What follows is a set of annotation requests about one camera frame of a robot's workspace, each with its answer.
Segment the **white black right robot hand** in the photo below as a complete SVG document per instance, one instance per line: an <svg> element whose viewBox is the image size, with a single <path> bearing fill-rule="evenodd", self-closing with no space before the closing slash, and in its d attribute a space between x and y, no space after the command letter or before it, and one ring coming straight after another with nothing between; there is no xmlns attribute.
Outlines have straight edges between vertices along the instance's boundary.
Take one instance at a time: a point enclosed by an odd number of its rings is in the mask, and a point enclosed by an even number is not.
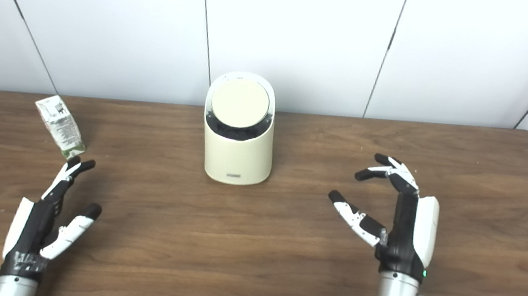
<svg viewBox="0 0 528 296"><path fill-rule="evenodd" d="M348 226L374 248L380 272L406 275L422 284L435 252L439 200L420 195L413 173L399 159L377 153L380 164L355 173L355 179L389 179L398 196L390 230L351 204L339 191L332 190L329 199Z"/></svg>

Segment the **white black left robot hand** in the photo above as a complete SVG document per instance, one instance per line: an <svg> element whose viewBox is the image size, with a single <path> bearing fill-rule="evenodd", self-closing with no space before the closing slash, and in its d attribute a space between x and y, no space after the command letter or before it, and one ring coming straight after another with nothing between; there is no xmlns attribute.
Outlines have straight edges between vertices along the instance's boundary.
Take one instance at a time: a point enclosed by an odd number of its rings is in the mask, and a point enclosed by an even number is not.
<svg viewBox="0 0 528 296"><path fill-rule="evenodd" d="M79 175L96 164L95 160L83 161L79 156L71 158L38 201L22 198L4 241L0 278L18 276L40 283L50 261L70 248L99 218L102 206L91 203L69 224L55 226L68 190Z"/></svg>

